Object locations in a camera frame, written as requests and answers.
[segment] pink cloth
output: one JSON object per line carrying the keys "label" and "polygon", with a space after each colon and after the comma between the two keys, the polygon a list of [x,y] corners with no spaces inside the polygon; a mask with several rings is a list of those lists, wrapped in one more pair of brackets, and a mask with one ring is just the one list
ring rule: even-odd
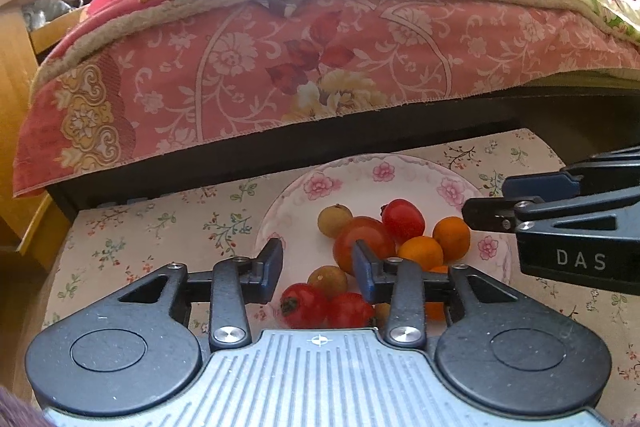
{"label": "pink cloth", "polygon": [[14,191],[286,124],[602,68],[638,69],[640,53],[565,10],[469,0],[214,9],[127,36],[46,84],[20,131]]}

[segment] pink floral bed sheet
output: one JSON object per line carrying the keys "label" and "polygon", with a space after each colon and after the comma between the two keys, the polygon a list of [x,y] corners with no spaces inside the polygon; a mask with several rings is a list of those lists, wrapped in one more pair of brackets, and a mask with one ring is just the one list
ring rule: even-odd
{"label": "pink floral bed sheet", "polygon": [[291,123],[640,69],[569,10],[472,0],[255,0],[136,32],[39,90],[16,195]]}
{"label": "pink floral bed sheet", "polygon": [[[556,154],[527,129],[402,153],[452,169],[485,196],[500,196],[507,176],[555,171],[562,166]],[[164,264],[179,261],[190,271],[201,271],[233,255],[251,255],[271,203],[304,172],[307,169],[278,172],[82,211],[63,248],[44,325]],[[390,172],[382,168],[378,176],[385,178]],[[480,241],[482,258],[492,263],[503,245],[490,233]],[[517,256],[512,261],[511,286],[591,328],[606,341],[613,371],[598,405],[604,417],[615,427],[640,420],[640,297],[530,277],[519,272]],[[189,324],[193,333],[207,332],[208,312],[208,305],[194,305]],[[265,310],[252,305],[250,312],[255,321],[269,324]]]}

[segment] crosshair symbol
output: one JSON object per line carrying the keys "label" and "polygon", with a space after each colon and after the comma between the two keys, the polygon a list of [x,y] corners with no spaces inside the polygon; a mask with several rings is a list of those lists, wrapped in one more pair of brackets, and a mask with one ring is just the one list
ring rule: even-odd
{"label": "crosshair symbol", "polygon": [[331,339],[328,339],[324,335],[316,335],[312,339],[309,339],[307,342],[315,344],[316,346],[324,346],[324,344],[331,342]]}

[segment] small orange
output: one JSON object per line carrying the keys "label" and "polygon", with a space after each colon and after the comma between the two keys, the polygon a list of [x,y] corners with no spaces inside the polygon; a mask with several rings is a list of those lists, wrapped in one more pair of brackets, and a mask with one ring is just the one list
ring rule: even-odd
{"label": "small orange", "polygon": [[422,271],[428,271],[434,266],[444,263],[442,248],[438,242],[425,235],[412,237],[405,241],[398,249],[398,257],[415,261],[420,265]]}
{"label": "small orange", "polygon": [[[448,266],[434,266],[429,270],[430,272],[447,273],[449,271]],[[424,304],[424,313],[428,319],[432,321],[444,321],[446,320],[444,315],[444,304],[441,302],[426,302]]]}
{"label": "small orange", "polygon": [[439,220],[433,227],[433,238],[442,247],[445,263],[461,259],[471,246],[471,230],[456,216]]}

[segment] metal screw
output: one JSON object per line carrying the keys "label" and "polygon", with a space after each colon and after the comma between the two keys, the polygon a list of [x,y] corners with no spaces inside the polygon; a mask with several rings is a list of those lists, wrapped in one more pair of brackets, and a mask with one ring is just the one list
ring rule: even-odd
{"label": "metal screw", "polygon": [[391,338],[399,343],[411,343],[420,339],[420,330],[413,326],[398,326],[389,331]]}
{"label": "metal screw", "polygon": [[235,326],[222,326],[213,332],[213,338],[225,344],[235,344],[244,339],[246,333]]}
{"label": "metal screw", "polygon": [[533,228],[533,225],[535,225],[535,221],[525,221],[524,223],[520,223],[518,225],[518,230],[529,230]]}

